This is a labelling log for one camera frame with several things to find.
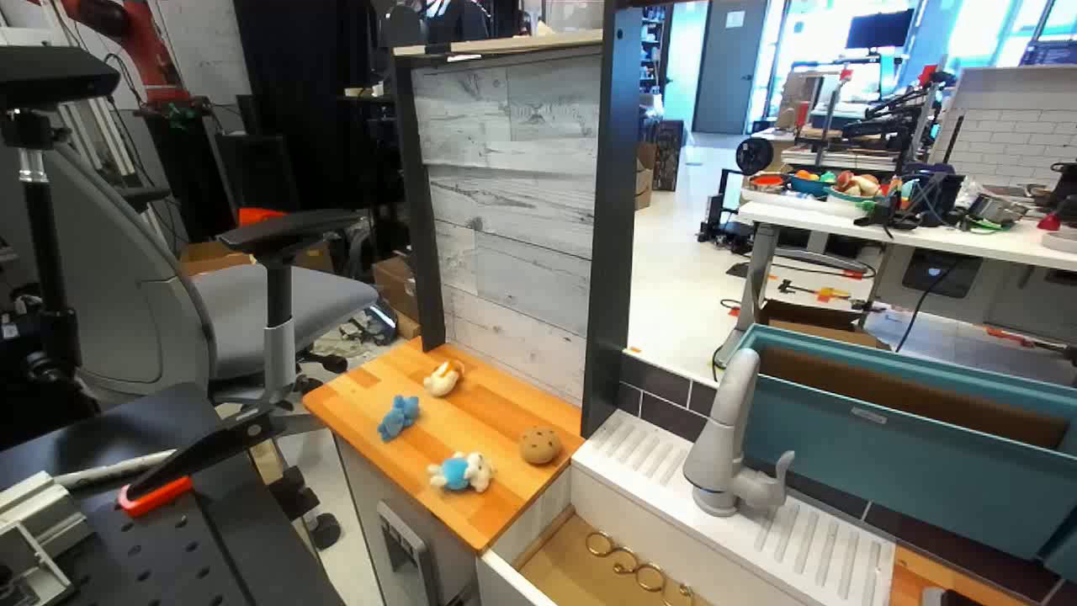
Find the grey office chair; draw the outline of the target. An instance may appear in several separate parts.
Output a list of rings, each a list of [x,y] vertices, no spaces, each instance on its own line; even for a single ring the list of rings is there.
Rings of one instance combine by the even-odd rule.
[[[351,230],[356,211],[295,211],[226,233],[245,262],[187,275],[114,185],[66,144],[42,154],[79,368],[101,396],[174,383],[237,400],[298,389],[298,354],[375,298],[370,282],[305,268],[301,250]],[[36,279],[16,150],[0,147],[2,234]]]

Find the black clamp orange tip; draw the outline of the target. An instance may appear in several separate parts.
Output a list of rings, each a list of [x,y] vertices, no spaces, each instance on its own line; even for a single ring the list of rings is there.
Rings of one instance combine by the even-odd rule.
[[[266,409],[243,409],[230,420],[222,420],[205,439],[193,441],[187,448],[178,448],[162,464],[151,464],[146,473],[128,480],[119,493],[119,509],[131,517],[146,517],[183,495],[193,493],[196,473],[202,469],[212,469],[273,434],[273,416]]]

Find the black vertical frame post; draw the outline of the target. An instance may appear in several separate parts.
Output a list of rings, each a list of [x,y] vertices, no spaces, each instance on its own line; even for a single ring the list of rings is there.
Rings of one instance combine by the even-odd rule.
[[[603,0],[594,218],[583,379],[583,434],[591,439],[620,400],[620,368],[628,337],[640,62],[649,0]]]

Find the teal storage bin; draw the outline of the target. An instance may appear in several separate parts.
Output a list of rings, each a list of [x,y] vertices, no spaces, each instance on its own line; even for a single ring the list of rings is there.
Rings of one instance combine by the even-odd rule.
[[[750,328],[745,451],[1077,579],[1077,389]]]

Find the cream yellow plush toy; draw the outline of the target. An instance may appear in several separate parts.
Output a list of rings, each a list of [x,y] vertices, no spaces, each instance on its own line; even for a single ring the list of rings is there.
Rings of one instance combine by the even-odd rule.
[[[426,377],[424,377],[424,389],[430,396],[447,396],[461,379],[461,370],[454,365],[436,365]]]

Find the white brick backsplash panel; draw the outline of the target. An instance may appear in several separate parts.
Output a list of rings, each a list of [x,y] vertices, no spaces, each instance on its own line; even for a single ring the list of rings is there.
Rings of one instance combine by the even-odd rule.
[[[445,328],[580,404],[600,147],[600,47],[414,69]]]

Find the white cluttered desk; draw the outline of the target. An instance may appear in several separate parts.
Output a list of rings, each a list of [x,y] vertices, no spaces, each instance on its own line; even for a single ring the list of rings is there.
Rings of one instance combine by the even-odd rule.
[[[738,304],[738,323],[733,333],[724,341],[719,356],[730,356],[733,343],[758,323],[768,267],[778,253],[778,234],[783,230],[878,241],[886,250],[886,259],[876,268],[878,282],[898,253],[912,257],[914,250],[930,250],[942,257],[980,259],[984,268],[972,279],[968,304],[952,305],[944,313],[958,319],[984,319],[986,328],[1003,328],[1003,319],[994,316],[994,296],[1003,291],[1003,275],[1017,268],[1077,273],[1073,233],[1044,233],[1028,218],[1019,218],[1009,233],[966,233],[957,225],[896,230],[868,223],[852,201],[818,201],[805,196],[769,192],[745,192],[738,218],[752,225],[752,245],[745,293]]]

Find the wooden toy kitchen counter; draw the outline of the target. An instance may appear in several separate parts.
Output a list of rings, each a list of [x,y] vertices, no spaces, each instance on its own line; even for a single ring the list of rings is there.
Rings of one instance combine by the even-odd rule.
[[[430,396],[424,377],[436,365],[461,370],[447,396]],[[375,434],[393,396],[419,404],[393,441]],[[583,443],[583,409],[456,348],[424,349],[400,341],[381,356],[327,379],[301,396],[340,451],[361,532],[383,606],[476,606],[474,562],[534,506]],[[526,430],[552,429],[561,455],[534,469],[519,455]],[[493,469],[485,493],[445,493],[426,469],[456,451],[482,451]]]

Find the small blue plush toy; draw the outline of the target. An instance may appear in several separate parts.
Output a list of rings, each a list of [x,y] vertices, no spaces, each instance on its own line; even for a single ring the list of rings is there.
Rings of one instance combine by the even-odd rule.
[[[375,434],[383,441],[400,439],[419,415],[419,404],[414,396],[393,396],[390,409],[383,415],[383,420],[375,423]]]

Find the black perforated table plate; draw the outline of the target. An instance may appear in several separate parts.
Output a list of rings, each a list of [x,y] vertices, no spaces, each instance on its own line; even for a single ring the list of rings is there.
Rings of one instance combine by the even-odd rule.
[[[170,386],[0,451],[0,487],[33,470],[178,451],[220,423],[196,386]],[[89,536],[57,558],[70,579],[61,606],[342,606],[249,448],[202,469],[187,495],[146,517],[119,509],[123,485],[75,493]]]

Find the blue white plush toy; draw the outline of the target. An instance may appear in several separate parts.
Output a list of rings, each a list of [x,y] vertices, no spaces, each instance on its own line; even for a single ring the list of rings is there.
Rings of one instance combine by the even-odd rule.
[[[485,493],[493,479],[493,469],[482,451],[456,451],[442,464],[426,469],[426,480],[445,493]]]

